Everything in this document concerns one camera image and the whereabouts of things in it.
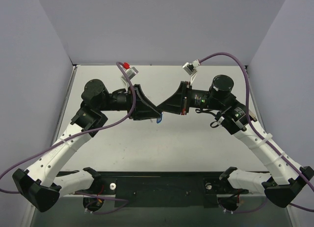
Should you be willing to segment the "blue key tag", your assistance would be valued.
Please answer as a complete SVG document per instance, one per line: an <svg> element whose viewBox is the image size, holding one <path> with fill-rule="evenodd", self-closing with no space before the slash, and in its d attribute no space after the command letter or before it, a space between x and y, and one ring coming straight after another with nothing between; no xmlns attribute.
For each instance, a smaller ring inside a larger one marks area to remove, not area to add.
<svg viewBox="0 0 314 227"><path fill-rule="evenodd" d="M157 118L156 123L157 123L157 124L161 123L162 119L163 119L163 112L162 112L161 115Z"/></svg>

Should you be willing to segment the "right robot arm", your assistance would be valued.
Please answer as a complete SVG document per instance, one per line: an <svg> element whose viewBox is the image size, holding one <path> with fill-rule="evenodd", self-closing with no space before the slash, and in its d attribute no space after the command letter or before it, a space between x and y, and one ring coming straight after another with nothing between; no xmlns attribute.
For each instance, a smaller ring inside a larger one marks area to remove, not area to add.
<svg viewBox="0 0 314 227"><path fill-rule="evenodd" d="M226 75L215 76L208 91L193 90L182 81L178 90L158 109L186 115L190 108L198 113L213 111L218 125L245 144L267 168L267 173L242 171L230 167L220 175L219 186L224 192L242 189L264 193L276 206L285 208L314 176L309 166L301 166L291 159L266 133L256 116L231 93L234 81Z"/></svg>

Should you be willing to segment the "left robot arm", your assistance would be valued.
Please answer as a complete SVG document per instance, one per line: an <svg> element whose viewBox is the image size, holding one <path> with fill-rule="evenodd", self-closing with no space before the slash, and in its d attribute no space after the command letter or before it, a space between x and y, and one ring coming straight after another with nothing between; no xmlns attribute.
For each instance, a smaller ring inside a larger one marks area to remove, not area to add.
<svg viewBox="0 0 314 227"><path fill-rule="evenodd" d="M103 82L93 79L86 83L81 95L80 109L71 119L53 149L44 153L25 170L17 169L12 177L19 193L40 212L53 207L59 198L86 191L91 194L101 190L105 181L102 175L87 167L70 175L58 176L68 160L90 139L108 118L104 111L127 111L135 121L155 119L162 115L143 94L139 84L134 89L119 89L110 93Z"/></svg>

